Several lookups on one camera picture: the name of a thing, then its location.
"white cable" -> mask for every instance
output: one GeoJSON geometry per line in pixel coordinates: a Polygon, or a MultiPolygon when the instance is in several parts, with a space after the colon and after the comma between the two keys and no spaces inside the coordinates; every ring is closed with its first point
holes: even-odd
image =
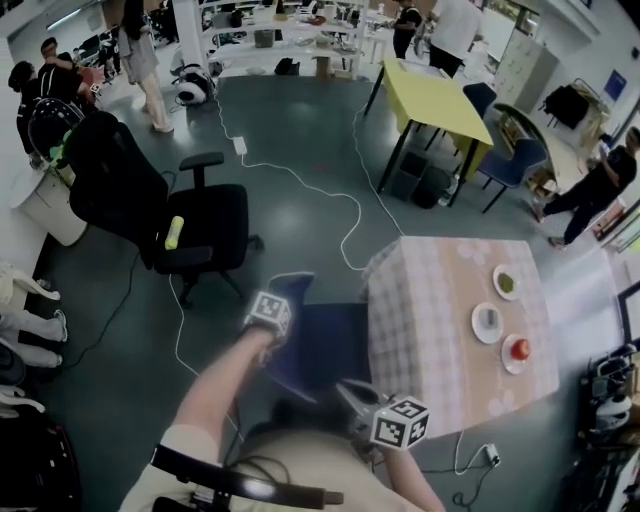
{"type": "Polygon", "coordinates": [[[484,450],[485,448],[488,448],[488,445],[483,444],[480,448],[478,448],[478,451],[476,452],[476,454],[473,457],[471,457],[471,460],[466,465],[466,467],[462,471],[458,472],[458,450],[460,449],[460,443],[462,442],[463,435],[464,435],[464,430],[460,432],[460,436],[458,437],[458,442],[456,443],[456,451],[453,458],[453,472],[457,476],[462,476],[467,471],[469,471],[469,469],[471,468],[471,465],[473,464],[473,461],[475,461],[478,458],[478,455],[482,453],[482,450],[484,450]]]}
{"type": "MultiPolygon", "coordinates": [[[[215,92],[215,94],[213,95],[213,98],[216,100],[216,103],[218,104],[218,117],[220,117],[220,125],[222,126],[222,129],[224,130],[224,135],[227,139],[229,139],[229,141],[233,142],[233,137],[231,137],[229,135],[229,132],[227,131],[227,127],[224,124],[224,119],[222,117],[222,105],[220,104],[220,101],[218,100],[218,93],[217,90],[215,92]]],[[[367,181],[369,182],[369,186],[371,187],[371,190],[373,190],[373,193],[376,195],[376,197],[378,198],[378,201],[380,202],[380,205],[382,206],[382,208],[384,209],[384,211],[387,213],[387,215],[389,216],[389,218],[393,221],[393,224],[396,226],[396,228],[398,229],[398,231],[400,232],[400,234],[402,236],[404,236],[404,233],[402,231],[402,229],[400,229],[400,226],[398,225],[398,223],[396,222],[396,220],[393,218],[393,215],[391,215],[391,213],[389,212],[389,210],[387,210],[386,206],[384,205],[384,203],[382,202],[382,199],[380,198],[380,196],[378,195],[378,193],[376,192],[375,187],[373,186],[373,183],[371,183],[371,178],[369,176],[369,172],[367,171],[367,168],[364,164],[364,159],[362,157],[362,154],[360,153],[360,150],[358,148],[358,138],[356,137],[356,120],[358,118],[358,114],[360,114],[360,112],[362,112],[365,109],[366,105],[363,106],[360,110],[358,110],[358,112],[356,112],[355,116],[353,117],[353,139],[355,141],[356,144],[356,152],[358,154],[358,156],[360,157],[360,164],[362,165],[362,169],[364,170],[366,176],[367,176],[367,181]]],[[[306,189],[309,190],[314,190],[316,192],[320,192],[321,194],[324,194],[328,197],[346,197],[347,199],[350,199],[351,201],[353,201],[354,203],[356,203],[356,206],[358,207],[358,219],[356,220],[356,223],[353,225],[353,227],[349,230],[349,232],[344,236],[344,238],[342,239],[342,241],[340,242],[340,252],[342,253],[342,258],[344,259],[344,262],[347,264],[347,266],[351,269],[351,270],[355,270],[355,271],[362,271],[364,270],[366,267],[354,267],[350,262],[349,262],[349,258],[347,258],[347,255],[345,253],[344,250],[344,244],[346,243],[347,239],[351,236],[351,234],[357,229],[357,227],[360,225],[360,220],[362,218],[362,207],[360,205],[360,203],[358,202],[358,200],[349,195],[349,194],[344,194],[342,192],[336,192],[336,193],[330,193],[330,192],[326,192],[322,189],[319,189],[317,187],[312,187],[311,185],[307,185],[302,178],[300,178],[300,176],[298,176],[298,174],[296,174],[295,171],[293,171],[292,169],[290,169],[289,167],[285,167],[282,165],[275,165],[275,164],[271,164],[268,162],[261,162],[261,163],[257,163],[257,164],[247,164],[244,161],[244,156],[245,154],[242,154],[240,157],[240,162],[242,163],[242,166],[250,169],[253,167],[260,167],[260,166],[265,166],[265,167],[271,167],[273,169],[280,169],[283,171],[288,171],[289,173],[291,173],[299,182],[300,184],[305,187],[306,189]]]]}
{"type": "MultiPolygon", "coordinates": [[[[178,307],[180,308],[180,315],[182,317],[180,320],[180,328],[178,329],[178,337],[176,338],[176,347],[174,350],[174,354],[176,356],[176,359],[182,366],[184,366],[187,370],[193,373],[196,377],[199,377],[200,374],[197,371],[195,371],[193,368],[191,368],[191,366],[185,363],[182,359],[180,359],[180,355],[178,354],[178,347],[180,346],[180,337],[182,336],[182,326],[184,325],[184,309],[182,309],[182,305],[180,304],[180,301],[178,300],[178,296],[176,295],[176,291],[173,288],[173,281],[171,280],[172,277],[173,277],[173,274],[169,276],[169,286],[171,286],[171,293],[173,293],[173,298],[176,300],[176,304],[178,304],[178,307]]],[[[238,429],[238,426],[235,424],[235,422],[231,419],[231,416],[229,416],[228,414],[227,414],[227,421],[231,424],[231,426],[233,427],[233,430],[235,430],[238,433],[238,437],[240,438],[240,441],[244,443],[244,436],[242,435],[242,432],[240,432],[240,430],[238,429]]]]}

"chair armrest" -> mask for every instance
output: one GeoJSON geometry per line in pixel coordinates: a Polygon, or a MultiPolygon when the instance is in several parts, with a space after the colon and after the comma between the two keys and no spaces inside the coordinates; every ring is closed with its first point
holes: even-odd
{"type": "Polygon", "coordinates": [[[212,258],[212,247],[185,247],[160,253],[156,257],[155,267],[167,273],[177,273],[208,263],[212,258]]]}
{"type": "Polygon", "coordinates": [[[178,169],[181,171],[188,171],[195,169],[196,167],[208,167],[210,165],[220,165],[224,163],[224,155],[219,151],[212,151],[211,153],[200,153],[199,155],[193,155],[185,158],[180,162],[178,169]]]}

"yellow object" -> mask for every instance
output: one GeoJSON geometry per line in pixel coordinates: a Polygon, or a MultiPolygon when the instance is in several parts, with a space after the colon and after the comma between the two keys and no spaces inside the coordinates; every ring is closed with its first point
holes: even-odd
{"type": "Polygon", "coordinates": [[[184,219],[177,215],[171,219],[171,226],[169,226],[169,232],[167,238],[164,241],[164,248],[167,251],[173,251],[178,248],[178,239],[180,238],[180,232],[184,226],[184,219]]]}
{"type": "Polygon", "coordinates": [[[478,148],[467,177],[472,176],[493,147],[493,140],[460,84],[450,78],[405,71],[394,58],[384,59],[383,66],[387,99],[396,114],[398,131],[402,133],[409,120],[446,130],[463,161],[471,141],[476,139],[478,148]]]}

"white plate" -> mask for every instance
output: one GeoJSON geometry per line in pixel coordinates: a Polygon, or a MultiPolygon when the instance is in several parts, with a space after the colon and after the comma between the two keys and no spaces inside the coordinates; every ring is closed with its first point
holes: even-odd
{"type": "Polygon", "coordinates": [[[478,339],[486,344],[492,345],[500,340],[504,331],[504,320],[502,314],[493,304],[482,302],[478,304],[471,313],[471,328],[478,339]],[[493,309],[498,316],[498,325],[494,329],[487,329],[480,320],[480,313],[485,309],[493,309]]]}
{"type": "Polygon", "coordinates": [[[513,375],[521,374],[529,364],[529,359],[531,359],[531,355],[529,355],[529,359],[526,361],[517,361],[511,356],[511,348],[520,339],[523,338],[519,334],[509,334],[502,344],[502,363],[506,370],[513,375]]]}
{"type": "Polygon", "coordinates": [[[508,265],[498,265],[493,271],[493,286],[495,287],[498,295],[505,300],[517,300],[518,299],[518,281],[513,275],[513,271],[511,267],[508,265]],[[507,274],[511,279],[513,279],[513,291],[511,293],[506,293],[500,288],[498,284],[498,276],[500,274],[507,274]]]}

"green food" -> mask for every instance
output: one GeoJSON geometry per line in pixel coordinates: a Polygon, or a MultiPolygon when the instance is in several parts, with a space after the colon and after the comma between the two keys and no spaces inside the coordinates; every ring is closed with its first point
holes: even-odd
{"type": "Polygon", "coordinates": [[[498,286],[504,293],[511,293],[515,288],[513,278],[507,274],[498,274],[498,286]]]}

